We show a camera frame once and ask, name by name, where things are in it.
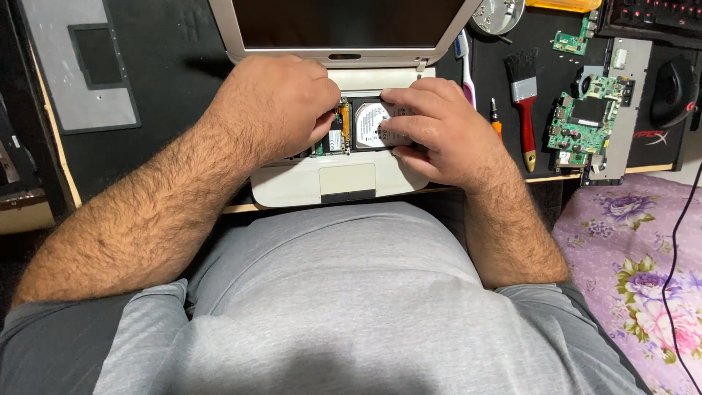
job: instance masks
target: toothbrush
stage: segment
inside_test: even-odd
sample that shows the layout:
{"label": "toothbrush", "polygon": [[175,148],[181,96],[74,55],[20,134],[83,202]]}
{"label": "toothbrush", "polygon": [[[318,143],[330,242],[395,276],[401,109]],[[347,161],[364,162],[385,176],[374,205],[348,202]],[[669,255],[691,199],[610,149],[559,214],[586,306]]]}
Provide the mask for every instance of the toothbrush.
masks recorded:
{"label": "toothbrush", "polygon": [[468,36],[465,29],[458,33],[453,45],[456,47],[456,59],[463,59],[463,95],[475,108],[475,85],[470,78],[470,57],[468,56]]}

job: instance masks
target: hand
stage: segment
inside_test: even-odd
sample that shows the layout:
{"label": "hand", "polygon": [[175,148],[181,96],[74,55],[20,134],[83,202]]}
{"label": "hand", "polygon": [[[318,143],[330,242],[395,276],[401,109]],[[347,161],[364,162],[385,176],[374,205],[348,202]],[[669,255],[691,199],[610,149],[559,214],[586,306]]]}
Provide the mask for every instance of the hand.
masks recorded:
{"label": "hand", "polygon": [[431,181],[480,193],[509,172],[521,177],[495,130],[455,82],[422,78],[409,88],[386,89],[380,97],[414,111],[415,115],[393,117],[381,126],[427,148],[396,147],[392,154]]}
{"label": "hand", "polygon": [[286,55],[249,56],[229,74],[199,123],[232,135],[258,168],[298,154],[329,133],[341,92],[326,68]]}

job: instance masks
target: hairy forearm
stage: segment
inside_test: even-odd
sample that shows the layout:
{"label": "hairy forearm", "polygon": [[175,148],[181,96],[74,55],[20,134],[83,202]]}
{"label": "hairy forearm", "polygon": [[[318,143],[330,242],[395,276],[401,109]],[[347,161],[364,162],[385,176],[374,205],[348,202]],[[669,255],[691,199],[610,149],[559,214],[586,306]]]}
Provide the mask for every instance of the hairy forearm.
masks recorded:
{"label": "hairy forearm", "polygon": [[13,306],[167,283],[189,264],[252,168],[243,142],[197,124],[78,209],[35,254]]}
{"label": "hairy forearm", "polygon": [[465,234],[486,288],[568,279],[565,259],[516,169],[480,194],[467,194]]}

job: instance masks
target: gray t-shirt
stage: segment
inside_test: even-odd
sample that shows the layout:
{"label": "gray t-shirt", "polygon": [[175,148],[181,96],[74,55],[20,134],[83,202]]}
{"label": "gray t-shirt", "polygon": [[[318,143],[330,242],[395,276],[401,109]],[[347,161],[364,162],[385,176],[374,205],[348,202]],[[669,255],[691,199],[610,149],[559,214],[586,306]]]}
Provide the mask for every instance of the gray t-shirt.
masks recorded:
{"label": "gray t-shirt", "polygon": [[644,393],[608,341],[572,285],[483,289],[423,210],[327,207],[233,228],[190,284],[16,308],[0,391]]}

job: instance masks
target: screwdriver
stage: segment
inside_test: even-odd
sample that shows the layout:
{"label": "screwdriver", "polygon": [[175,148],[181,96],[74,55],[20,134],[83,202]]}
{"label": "screwdriver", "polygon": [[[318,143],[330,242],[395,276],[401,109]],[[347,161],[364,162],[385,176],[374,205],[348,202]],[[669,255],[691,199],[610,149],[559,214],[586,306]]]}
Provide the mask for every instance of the screwdriver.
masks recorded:
{"label": "screwdriver", "polygon": [[490,123],[492,123],[492,127],[497,132],[497,135],[500,136],[500,140],[502,140],[502,124],[500,123],[499,118],[497,118],[497,106],[495,105],[495,98],[492,98],[492,101],[490,103]]}

